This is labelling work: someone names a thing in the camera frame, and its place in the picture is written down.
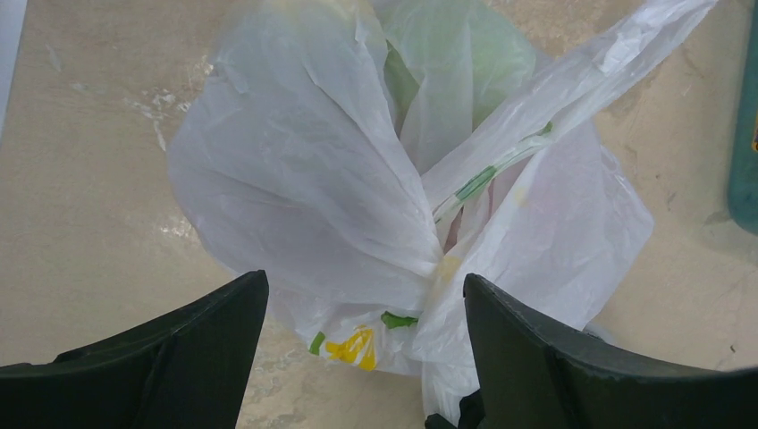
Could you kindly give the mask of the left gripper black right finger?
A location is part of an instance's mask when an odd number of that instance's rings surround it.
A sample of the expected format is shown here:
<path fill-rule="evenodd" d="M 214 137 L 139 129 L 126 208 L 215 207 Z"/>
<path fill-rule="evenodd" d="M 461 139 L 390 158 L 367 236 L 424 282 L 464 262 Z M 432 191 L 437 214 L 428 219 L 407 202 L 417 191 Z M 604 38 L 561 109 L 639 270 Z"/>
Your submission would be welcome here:
<path fill-rule="evenodd" d="M 470 273 L 463 289 L 491 428 L 754 428 L 757 371 L 637 354 L 580 332 Z"/>

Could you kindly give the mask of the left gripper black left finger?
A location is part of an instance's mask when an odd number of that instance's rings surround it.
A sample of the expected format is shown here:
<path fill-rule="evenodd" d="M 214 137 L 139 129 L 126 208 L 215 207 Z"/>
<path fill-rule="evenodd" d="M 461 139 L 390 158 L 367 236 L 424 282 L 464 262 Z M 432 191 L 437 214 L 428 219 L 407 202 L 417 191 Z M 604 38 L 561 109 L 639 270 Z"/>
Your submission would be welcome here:
<path fill-rule="evenodd" d="M 4 428 L 233 428 L 269 296 L 262 271 L 47 364 L 1 370 Z"/>

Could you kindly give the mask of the white plastic bag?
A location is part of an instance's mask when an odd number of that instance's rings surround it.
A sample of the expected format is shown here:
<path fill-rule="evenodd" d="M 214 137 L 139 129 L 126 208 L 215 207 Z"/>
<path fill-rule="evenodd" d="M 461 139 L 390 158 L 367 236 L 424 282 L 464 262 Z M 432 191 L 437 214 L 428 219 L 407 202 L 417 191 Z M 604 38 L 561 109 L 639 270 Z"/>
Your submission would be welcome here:
<path fill-rule="evenodd" d="M 390 1 L 247 1 L 167 150 L 206 251 L 270 282 L 311 353 L 417 376 L 457 423 L 479 381 L 463 282 L 489 279 L 576 329 L 653 218 L 593 116 L 664 60 L 711 1 L 647 1 L 551 59 L 469 136 L 402 137 L 377 16 Z"/>

